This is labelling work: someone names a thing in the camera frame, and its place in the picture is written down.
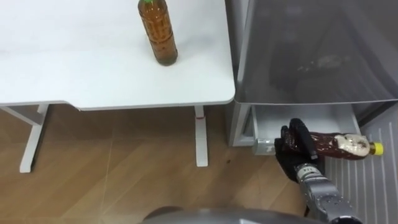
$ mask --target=yellow bottle cap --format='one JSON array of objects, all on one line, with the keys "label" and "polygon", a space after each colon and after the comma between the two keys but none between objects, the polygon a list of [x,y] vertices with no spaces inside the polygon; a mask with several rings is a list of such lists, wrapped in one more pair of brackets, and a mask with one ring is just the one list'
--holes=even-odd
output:
[{"label": "yellow bottle cap", "polygon": [[374,155],[381,156],[383,155],[384,148],[383,145],[379,142],[374,142]]}]

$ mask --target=table leg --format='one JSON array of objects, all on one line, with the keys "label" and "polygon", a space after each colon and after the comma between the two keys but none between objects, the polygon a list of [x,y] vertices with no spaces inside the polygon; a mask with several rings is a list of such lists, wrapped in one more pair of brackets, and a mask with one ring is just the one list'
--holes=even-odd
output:
[{"label": "table leg", "polygon": [[208,166],[206,117],[203,106],[195,106],[195,141],[197,166]]},{"label": "table leg", "polygon": [[27,106],[1,107],[2,110],[32,125],[24,156],[22,157],[21,165],[19,166],[19,172],[21,173],[29,173],[32,169],[32,163],[48,108],[48,105],[39,105],[37,112],[34,112],[30,111]]}]

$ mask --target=wooden floor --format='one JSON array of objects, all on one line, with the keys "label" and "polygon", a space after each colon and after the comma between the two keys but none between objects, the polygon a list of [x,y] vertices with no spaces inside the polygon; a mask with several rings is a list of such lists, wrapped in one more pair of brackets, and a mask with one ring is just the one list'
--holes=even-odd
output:
[{"label": "wooden floor", "polygon": [[223,107],[206,114],[210,165],[197,168],[193,108],[52,106],[35,169],[20,174],[30,127],[0,111],[0,224],[130,224],[164,205],[301,215],[299,188],[276,160],[229,148]]}]

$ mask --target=sauce bottle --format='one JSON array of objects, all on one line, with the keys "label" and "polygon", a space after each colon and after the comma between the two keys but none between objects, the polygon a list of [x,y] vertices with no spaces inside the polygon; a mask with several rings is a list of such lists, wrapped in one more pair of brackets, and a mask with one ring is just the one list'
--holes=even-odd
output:
[{"label": "sauce bottle", "polygon": [[178,52],[165,0],[139,0],[141,16],[156,60],[161,65],[172,65]]},{"label": "sauce bottle", "polygon": [[316,133],[310,132],[304,123],[294,118],[289,128],[283,126],[281,137],[288,150],[309,153],[339,159],[358,160],[368,155],[381,156],[383,146],[379,142],[369,142],[365,136],[358,134]]}]

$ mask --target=white table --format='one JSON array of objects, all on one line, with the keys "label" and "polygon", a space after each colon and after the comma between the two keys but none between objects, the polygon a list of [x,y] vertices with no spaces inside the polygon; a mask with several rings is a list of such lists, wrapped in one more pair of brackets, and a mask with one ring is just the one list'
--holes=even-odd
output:
[{"label": "white table", "polygon": [[[197,165],[207,166],[203,105],[235,88],[223,0],[168,0],[178,48],[159,65],[138,0],[0,2],[0,107],[32,125],[20,171],[30,172],[49,104],[79,110],[195,106]],[[32,113],[27,105],[40,105]]]}]

